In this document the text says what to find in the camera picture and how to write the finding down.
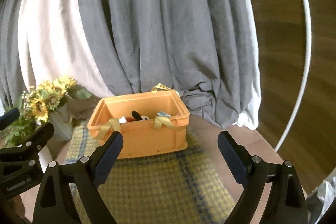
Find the colourful printed fabric pouch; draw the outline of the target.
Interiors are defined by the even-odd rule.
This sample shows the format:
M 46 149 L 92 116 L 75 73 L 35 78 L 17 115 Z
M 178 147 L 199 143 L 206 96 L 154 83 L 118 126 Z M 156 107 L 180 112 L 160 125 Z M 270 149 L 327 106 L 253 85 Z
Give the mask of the colourful printed fabric pouch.
M 159 117 L 167 117 L 167 118 L 171 117 L 170 114 L 167 114 L 164 111 L 157 112 L 157 116 L 159 116 Z

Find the white soft cloth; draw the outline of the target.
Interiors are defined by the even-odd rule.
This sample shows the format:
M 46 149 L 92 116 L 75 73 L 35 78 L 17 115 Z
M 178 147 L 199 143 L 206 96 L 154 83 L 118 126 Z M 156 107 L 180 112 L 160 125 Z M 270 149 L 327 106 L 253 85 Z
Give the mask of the white soft cloth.
M 121 117 L 118 121 L 120 123 L 127 123 L 127 119 L 125 117 Z

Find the grey-green ribbed vase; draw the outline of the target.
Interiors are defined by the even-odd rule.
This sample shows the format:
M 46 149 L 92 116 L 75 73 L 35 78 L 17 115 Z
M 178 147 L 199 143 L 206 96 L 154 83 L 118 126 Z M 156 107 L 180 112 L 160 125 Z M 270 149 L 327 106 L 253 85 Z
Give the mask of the grey-green ribbed vase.
M 72 116 L 67 104 L 51 112 L 49 121 L 54 126 L 56 140 L 68 141 L 72 138 Z

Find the sunflower bouquet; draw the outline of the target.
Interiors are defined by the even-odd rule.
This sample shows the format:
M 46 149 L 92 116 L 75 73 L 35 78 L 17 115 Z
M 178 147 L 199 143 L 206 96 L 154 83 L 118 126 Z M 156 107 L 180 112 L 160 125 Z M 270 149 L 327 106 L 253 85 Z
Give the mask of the sunflower bouquet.
M 69 99 L 80 101 L 92 96 L 70 76 L 60 76 L 29 87 L 29 91 L 24 91 L 15 104 L 19 118 L 1 130 L 1 147 L 21 145 L 37 128 L 49 122 L 50 114 L 63 107 Z

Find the yellow blue checked mat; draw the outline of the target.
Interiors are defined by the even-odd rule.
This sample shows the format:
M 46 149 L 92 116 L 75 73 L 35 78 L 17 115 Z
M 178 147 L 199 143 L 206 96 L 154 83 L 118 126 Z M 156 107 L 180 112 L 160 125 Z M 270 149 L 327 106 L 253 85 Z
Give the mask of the yellow blue checked mat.
M 118 159 L 98 192 L 118 223 L 224 223 L 235 206 L 197 133 L 185 150 Z

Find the orange plastic crate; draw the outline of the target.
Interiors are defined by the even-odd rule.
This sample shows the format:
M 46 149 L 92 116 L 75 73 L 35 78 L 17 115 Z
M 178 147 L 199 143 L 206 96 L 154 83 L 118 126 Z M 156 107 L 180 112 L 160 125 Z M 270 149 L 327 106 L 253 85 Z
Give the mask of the orange plastic crate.
M 132 111 L 146 115 L 150 120 L 136 121 L 131 116 Z M 157 116 L 160 111 L 171 117 Z M 131 159 L 186 149 L 189 116 L 179 93 L 157 84 L 150 92 L 101 99 L 87 127 L 100 144 L 104 144 L 113 132 L 120 132 L 123 148 L 119 159 Z M 120 123 L 118 120 L 121 117 L 125 117 L 127 123 Z

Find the white hoop tube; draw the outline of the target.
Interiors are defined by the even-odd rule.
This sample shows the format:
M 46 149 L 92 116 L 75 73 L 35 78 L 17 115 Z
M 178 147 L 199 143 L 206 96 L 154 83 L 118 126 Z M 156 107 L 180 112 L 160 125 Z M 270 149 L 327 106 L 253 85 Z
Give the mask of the white hoop tube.
M 284 141 L 286 140 L 292 125 L 294 124 L 295 119 L 297 118 L 297 114 L 299 108 L 302 104 L 303 96 L 306 91 L 307 81 L 310 73 L 310 66 L 311 66 L 311 56 L 312 56 L 312 46 L 313 46 L 313 27 L 312 27 L 312 17 L 311 17 L 311 9 L 309 0 L 301 0 L 302 8 L 303 8 L 303 21 L 305 27 L 305 42 L 302 46 L 303 53 L 302 53 L 302 76 L 301 82 L 297 94 L 297 98 L 289 117 L 289 120 L 285 126 L 284 131 L 281 134 L 279 141 L 277 142 L 274 150 L 278 152 Z

